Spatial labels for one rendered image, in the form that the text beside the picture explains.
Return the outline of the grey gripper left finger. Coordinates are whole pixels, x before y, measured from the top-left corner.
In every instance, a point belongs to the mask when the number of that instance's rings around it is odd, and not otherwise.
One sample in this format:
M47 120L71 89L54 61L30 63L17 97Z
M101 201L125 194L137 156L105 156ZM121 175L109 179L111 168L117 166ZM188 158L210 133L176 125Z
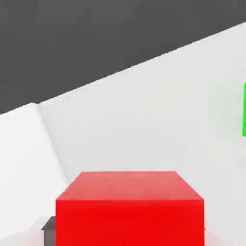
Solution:
M56 246L55 216L41 217L28 230L25 246Z

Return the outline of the small green cube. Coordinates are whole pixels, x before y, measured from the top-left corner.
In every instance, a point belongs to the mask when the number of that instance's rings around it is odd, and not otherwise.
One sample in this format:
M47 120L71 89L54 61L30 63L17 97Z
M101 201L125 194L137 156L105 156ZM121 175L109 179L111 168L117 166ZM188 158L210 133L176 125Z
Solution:
M246 137L246 82L244 83L242 136Z

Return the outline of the small red cube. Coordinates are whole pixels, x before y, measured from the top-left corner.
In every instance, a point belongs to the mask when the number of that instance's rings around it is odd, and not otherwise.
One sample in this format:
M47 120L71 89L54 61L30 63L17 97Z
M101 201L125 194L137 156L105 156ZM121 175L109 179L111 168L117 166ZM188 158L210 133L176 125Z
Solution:
M82 172L56 199L56 246L205 246L204 199L176 172Z

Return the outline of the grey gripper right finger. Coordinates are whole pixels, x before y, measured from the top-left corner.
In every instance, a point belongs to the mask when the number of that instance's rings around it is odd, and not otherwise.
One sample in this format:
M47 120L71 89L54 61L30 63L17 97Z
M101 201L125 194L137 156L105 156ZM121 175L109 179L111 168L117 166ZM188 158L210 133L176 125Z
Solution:
M221 246L220 237L205 226L205 246Z

